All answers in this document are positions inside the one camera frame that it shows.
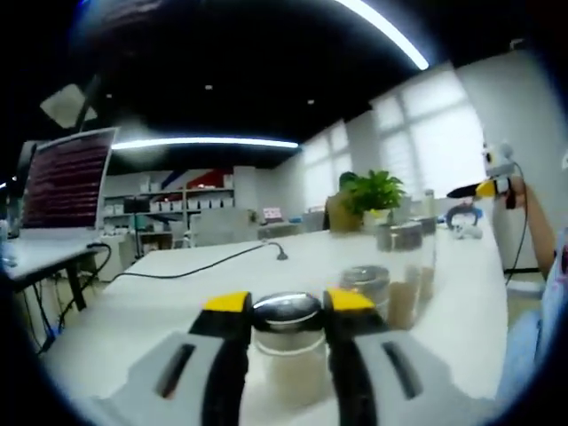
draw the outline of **person's arm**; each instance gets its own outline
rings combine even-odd
[[[539,264],[540,273],[546,279],[554,263],[554,249],[556,246],[554,231],[533,189],[523,182],[520,177],[513,177],[511,185],[515,193],[517,193],[516,207],[524,206],[526,197],[527,211],[525,213],[528,216],[534,255]]]

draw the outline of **shelf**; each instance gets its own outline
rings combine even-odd
[[[234,188],[193,188],[193,189],[186,189],[185,193],[224,193],[224,192],[232,192]],[[149,195],[170,195],[175,193],[184,193],[183,189],[174,189],[171,191],[162,190],[158,191],[157,193],[126,193],[124,195],[110,195],[106,196],[106,200],[116,200],[120,198],[127,198],[127,197],[139,197],[139,196],[149,196]]]
[[[201,210],[187,210],[187,213],[200,213]],[[179,215],[183,214],[183,210],[176,211],[146,211],[144,213],[137,213],[138,216],[151,216],[151,215]],[[121,215],[104,215],[104,218],[112,217],[129,217],[134,216],[134,213],[122,213]]]

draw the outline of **gray chair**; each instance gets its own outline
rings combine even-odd
[[[250,223],[250,213],[245,209],[202,210],[199,215],[191,215],[190,230],[193,247],[257,239],[256,227]]]
[[[326,213],[323,210],[304,213],[302,215],[304,231],[307,233],[316,233],[317,231],[323,231],[323,219],[325,214]]]

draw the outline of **monitor screen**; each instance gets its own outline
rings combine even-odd
[[[116,129],[39,146],[29,168],[22,228],[94,228]]]

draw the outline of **green plant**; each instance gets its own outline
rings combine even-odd
[[[345,207],[354,215],[363,216],[369,210],[394,209],[405,193],[402,181],[386,170],[370,170],[368,177],[357,176],[346,184],[350,197]]]

